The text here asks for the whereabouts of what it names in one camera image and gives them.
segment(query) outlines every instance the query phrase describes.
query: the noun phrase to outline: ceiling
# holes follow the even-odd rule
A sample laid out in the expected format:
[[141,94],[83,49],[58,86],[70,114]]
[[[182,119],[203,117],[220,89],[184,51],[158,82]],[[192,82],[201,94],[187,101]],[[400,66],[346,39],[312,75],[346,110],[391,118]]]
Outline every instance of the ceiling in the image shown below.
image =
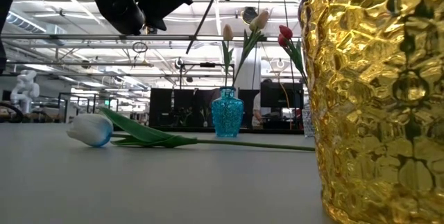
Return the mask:
[[[193,35],[196,31],[210,0],[193,0],[190,6],[182,5],[165,18],[167,31],[158,31],[158,35]],[[241,12],[246,6],[254,6],[259,11],[268,10],[271,19],[263,30],[265,36],[277,37],[278,26],[286,24],[286,12],[288,15],[288,25],[293,30],[294,35],[300,35],[300,27],[297,20],[297,10],[299,0],[216,0],[210,9],[199,35],[221,35],[221,29],[225,24],[231,25],[235,36],[243,36],[244,29],[248,26],[240,18]],[[119,34],[109,23],[102,18],[94,0],[15,0],[11,12],[32,22],[33,24],[47,29],[48,26],[56,25],[66,34],[81,35],[117,35]],[[3,30],[5,33],[29,34],[30,32],[13,24],[6,24]],[[136,41],[110,41],[110,40],[63,40],[63,47],[58,47],[57,43],[43,40],[5,40],[9,46],[11,60],[25,60],[18,53],[27,54],[27,57],[37,58],[34,61],[45,62],[80,62],[89,60],[90,62],[106,63],[151,63],[153,67],[146,66],[97,66],[92,65],[89,69],[79,66],[52,66],[54,71],[62,71],[76,82],[94,81],[109,88],[121,86],[109,77],[104,76],[108,72],[114,74],[148,74],[150,76],[134,77],[139,85],[147,87],[173,87],[178,85],[178,79],[165,79],[164,75],[178,74],[174,67],[176,60],[181,57],[184,63],[199,64],[202,62],[220,63],[222,61],[220,41],[197,41],[194,48],[186,54],[188,41],[164,41],[150,40],[143,41],[148,50],[145,53],[133,51],[133,44]],[[259,45],[257,57],[261,59],[261,74],[272,76],[277,80],[277,75],[291,76],[291,67],[288,55],[278,46],[276,42],[267,42]],[[294,76],[300,74],[293,67]],[[75,73],[96,74],[96,76],[74,76]],[[192,83],[187,83],[184,79],[183,85],[188,87],[207,86],[218,87],[223,85],[223,75],[220,67],[208,68],[199,67],[187,71],[187,75],[195,76]]]

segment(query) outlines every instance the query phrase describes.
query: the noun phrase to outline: gold vase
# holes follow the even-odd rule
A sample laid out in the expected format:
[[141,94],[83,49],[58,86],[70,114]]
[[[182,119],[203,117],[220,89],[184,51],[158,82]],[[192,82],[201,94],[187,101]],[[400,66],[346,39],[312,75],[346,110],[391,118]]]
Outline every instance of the gold vase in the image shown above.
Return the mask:
[[341,223],[444,223],[444,0],[302,0],[316,155]]

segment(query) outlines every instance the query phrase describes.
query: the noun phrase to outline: turquoise glass vase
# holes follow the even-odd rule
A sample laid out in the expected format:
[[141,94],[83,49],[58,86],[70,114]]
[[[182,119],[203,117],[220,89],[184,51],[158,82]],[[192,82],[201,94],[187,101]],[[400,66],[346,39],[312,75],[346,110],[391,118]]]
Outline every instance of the turquoise glass vase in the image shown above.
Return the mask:
[[218,137],[236,137],[244,115],[244,102],[234,97],[236,88],[221,87],[221,97],[212,103],[213,124]]

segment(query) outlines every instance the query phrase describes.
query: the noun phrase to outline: computer monitor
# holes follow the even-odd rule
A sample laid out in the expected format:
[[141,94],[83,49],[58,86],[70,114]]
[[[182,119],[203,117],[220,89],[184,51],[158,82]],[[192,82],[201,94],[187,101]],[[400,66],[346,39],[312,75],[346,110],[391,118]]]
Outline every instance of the computer monitor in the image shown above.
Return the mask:
[[304,91],[301,83],[262,83],[261,84],[261,107],[291,107],[303,108]]

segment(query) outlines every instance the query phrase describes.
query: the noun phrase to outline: gray table surface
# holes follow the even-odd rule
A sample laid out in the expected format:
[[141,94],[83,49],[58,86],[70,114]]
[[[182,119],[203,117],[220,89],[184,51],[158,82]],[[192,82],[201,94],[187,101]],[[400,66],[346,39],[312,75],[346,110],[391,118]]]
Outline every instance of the gray table surface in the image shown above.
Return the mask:
[[[0,124],[0,223],[333,223],[314,153],[90,148],[65,124]],[[181,133],[215,139],[213,133]],[[313,146],[302,135],[236,140]]]

